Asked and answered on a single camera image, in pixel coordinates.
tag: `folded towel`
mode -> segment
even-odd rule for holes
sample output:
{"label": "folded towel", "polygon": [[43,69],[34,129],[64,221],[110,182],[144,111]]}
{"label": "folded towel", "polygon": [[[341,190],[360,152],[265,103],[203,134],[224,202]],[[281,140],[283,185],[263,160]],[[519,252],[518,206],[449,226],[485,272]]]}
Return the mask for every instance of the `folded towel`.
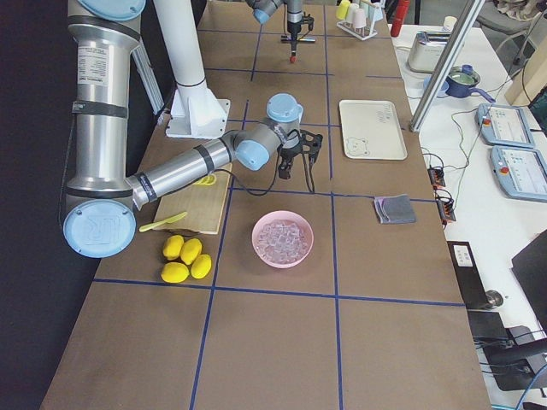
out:
{"label": "folded towel", "polygon": [[406,194],[399,196],[377,196],[374,208],[380,224],[411,224],[416,222],[416,214]]}

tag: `yellow knife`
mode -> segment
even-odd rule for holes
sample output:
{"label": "yellow knife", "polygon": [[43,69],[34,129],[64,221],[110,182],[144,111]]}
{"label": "yellow knife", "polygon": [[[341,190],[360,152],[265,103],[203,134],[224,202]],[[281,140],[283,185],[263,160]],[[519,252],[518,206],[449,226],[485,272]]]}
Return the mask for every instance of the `yellow knife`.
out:
{"label": "yellow knife", "polygon": [[149,231],[150,229],[154,229],[154,228],[156,228],[158,226],[162,226],[164,224],[172,224],[172,223],[176,222],[177,220],[182,220],[186,215],[188,215],[188,213],[186,211],[181,212],[180,214],[170,216],[169,218],[166,218],[164,220],[158,220],[157,222],[152,222],[151,224],[142,225],[140,228],[138,228],[138,231],[139,232],[146,232],[146,231]]}

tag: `yellow lemon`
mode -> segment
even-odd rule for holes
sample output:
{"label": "yellow lemon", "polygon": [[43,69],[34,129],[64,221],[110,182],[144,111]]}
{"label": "yellow lemon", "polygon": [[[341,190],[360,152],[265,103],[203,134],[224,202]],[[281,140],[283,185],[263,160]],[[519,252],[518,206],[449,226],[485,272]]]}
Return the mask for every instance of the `yellow lemon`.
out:
{"label": "yellow lemon", "polygon": [[168,261],[174,261],[179,257],[184,242],[185,239],[181,235],[172,235],[171,237],[168,237],[163,244],[163,256],[165,256]]}
{"label": "yellow lemon", "polygon": [[188,266],[180,262],[166,263],[162,269],[162,279],[168,284],[179,284],[188,278]]}
{"label": "yellow lemon", "polygon": [[202,242],[193,237],[182,245],[180,250],[180,259],[186,264],[191,265],[193,261],[202,253]]}
{"label": "yellow lemon", "polygon": [[211,255],[199,255],[192,264],[190,273],[195,279],[203,279],[211,271],[212,266]]}

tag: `gray cloth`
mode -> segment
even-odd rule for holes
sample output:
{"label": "gray cloth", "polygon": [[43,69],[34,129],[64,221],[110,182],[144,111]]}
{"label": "gray cloth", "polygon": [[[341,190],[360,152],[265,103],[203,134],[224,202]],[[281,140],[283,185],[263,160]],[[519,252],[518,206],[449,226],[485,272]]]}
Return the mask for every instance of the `gray cloth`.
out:
{"label": "gray cloth", "polygon": [[411,224],[416,222],[416,214],[406,194],[399,196],[376,196],[374,208],[380,224]]}
{"label": "gray cloth", "polygon": [[518,21],[532,20],[539,12],[537,4],[539,0],[498,0],[497,10]]}

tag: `blue pot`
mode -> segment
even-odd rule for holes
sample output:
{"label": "blue pot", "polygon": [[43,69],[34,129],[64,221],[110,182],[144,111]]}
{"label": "blue pot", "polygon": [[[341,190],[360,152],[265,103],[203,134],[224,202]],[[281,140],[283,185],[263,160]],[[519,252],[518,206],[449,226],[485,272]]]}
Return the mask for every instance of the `blue pot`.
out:
{"label": "blue pot", "polygon": [[461,67],[453,67],[448,73],[446,81],[448,82],[446,94],[449,96],[465,98],[474,92],[478,92],[489,103],[496,102],[486,91],[475,87],[480,82],[480,76],[468,64],[464,64]]}

